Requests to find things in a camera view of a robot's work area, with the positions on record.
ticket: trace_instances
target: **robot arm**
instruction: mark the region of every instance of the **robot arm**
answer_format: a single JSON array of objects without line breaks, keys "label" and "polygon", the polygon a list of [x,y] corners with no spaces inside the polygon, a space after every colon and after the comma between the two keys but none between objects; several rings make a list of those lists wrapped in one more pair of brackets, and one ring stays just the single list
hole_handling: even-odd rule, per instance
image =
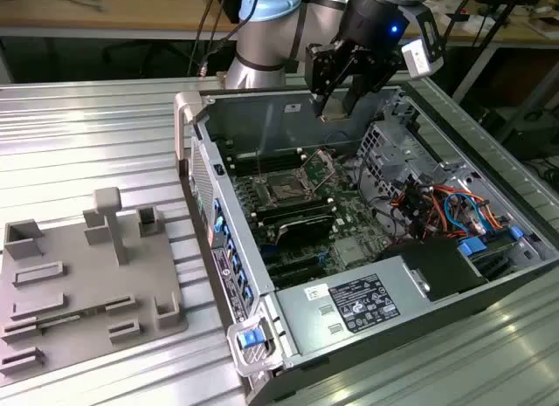
[{"label": "robot arm", "polygon": [[[411,77],[430,75],[442,66],[437,26],[423,1],[259,0],[251,21],[238,34],[237,56],[225,85],[283,86],[283,65],[297,59],[306,63],[305,81],[317,116],[322,116],[335,88],[353,76],[342,102],[343,115],[350,115],[364,94],[382,88],[402,58]],[[243,2],[241,18],[253,0]],[[418,24],[422,38],[400,52],[398,43],[409,23]]]},{"label": "robot arm", "polygon": [[[442,66],[437,25],[424,0],[349,0],[340,29],[328,45],[307,48],[305,81],[313,94],[314,111],[322,115],[330,94],[349,75],[351,87],[342,111],[351,114],[368,92],[379,91],[394,75],[402,57],[412,78],[430,75]],[[422,37],[400,52],[398,43],[409,23]]]}]

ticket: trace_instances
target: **sticker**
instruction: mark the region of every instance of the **sticker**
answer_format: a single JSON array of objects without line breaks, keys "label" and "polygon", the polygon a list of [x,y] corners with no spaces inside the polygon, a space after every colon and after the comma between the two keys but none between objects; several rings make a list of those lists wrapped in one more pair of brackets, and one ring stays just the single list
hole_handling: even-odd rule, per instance
[{"label": "sticker", "polygon": [[299,112],[300,111],[300,103],[292,103],[290,105],[286,105],[284,109],[284,113],[289,114],[291,112]]},{"label": "sticker", "polygon": [[427,61],[427,55],[425,54],[423,39],[419,38],[404,45],[402,47],[402,52],[411,52],[413,62],[416,65],[415,68],[418,71],[418,76],[426,74],[431,70],[429,62]]},{"label": "sticker", "polygon": [[354,334],[400,315],[374,273],[329,289],[348,330]]},{"label": "sticker", "polygon": [[326,297],[328,295],[328,285],[319,284],[317,286],[309,286],[304,289],[309,301]]}]

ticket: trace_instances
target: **barcode sticker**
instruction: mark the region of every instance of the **barcode sticker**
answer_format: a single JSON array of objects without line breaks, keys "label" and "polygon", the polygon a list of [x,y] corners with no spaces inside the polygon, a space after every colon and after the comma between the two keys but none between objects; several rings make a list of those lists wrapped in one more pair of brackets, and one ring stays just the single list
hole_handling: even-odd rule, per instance
[{"label": "barcode sticker", "polygon": [[309,301],[326,297],[328,295],[328,285],[319,284],[317,286],[309,286],[305,288],[305,294]]}]

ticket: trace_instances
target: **white label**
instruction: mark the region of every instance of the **white label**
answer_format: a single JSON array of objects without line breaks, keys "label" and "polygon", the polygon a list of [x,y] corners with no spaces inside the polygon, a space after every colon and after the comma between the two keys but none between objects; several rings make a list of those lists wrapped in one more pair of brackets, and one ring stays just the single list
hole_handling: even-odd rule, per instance
[{"label": "white label", "polygon": [[305,294],[309,301],[326,297],[328,295],[328,285],[319,284],[317,286],[310,286],[305,288]]},{"label": "white label", "polygon": [[299,112],[300,111],[300,103],[292,103],[290,105],[286,105],[284,112],[289,114],[291,112]]},{"label": "white label", "polygon": [[416,39],[402,47],[402,52],[411,52],[413,57],[413,62],[416,65],[416,70],[418,75],[428,73],[431,68],[429,67],[429,61],[427,60],[427,55],[425,54],[425,48],[423,47],[423,39]]}]

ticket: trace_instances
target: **blue cable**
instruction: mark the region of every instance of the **blue cable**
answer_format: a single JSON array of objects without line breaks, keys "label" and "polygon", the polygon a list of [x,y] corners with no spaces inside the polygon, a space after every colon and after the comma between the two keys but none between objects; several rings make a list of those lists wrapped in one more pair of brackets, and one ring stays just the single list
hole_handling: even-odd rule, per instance
[{"label": "blue cable", "polygon": [[478,204],[469,195],[462,194],[461,192],[455,192],[453,194],[450,194],[445,199],[445,215],[446,215],[446,218],[448,218],[448,221],[450,221],[452,224],[459,227],[461,230],[465,231],[467,237],[470,236],[470,233],[469,233],[467,227],[465,225],[463,225],[462,223],[459,223],[456,220],[454,220],[454,218],[452,218],[452,216],[451,216],[448,204],[449,204],[451,196],[455,196],[455,195],[462,196],[464,199],[466,199],[473,206],[473,209],[475,210],[475,213],[478,216],[478,219],[480,220],[481,224],[485,227],[486,230],[494,231],[493,226],[481,215],[480,207],[478,207]]}]

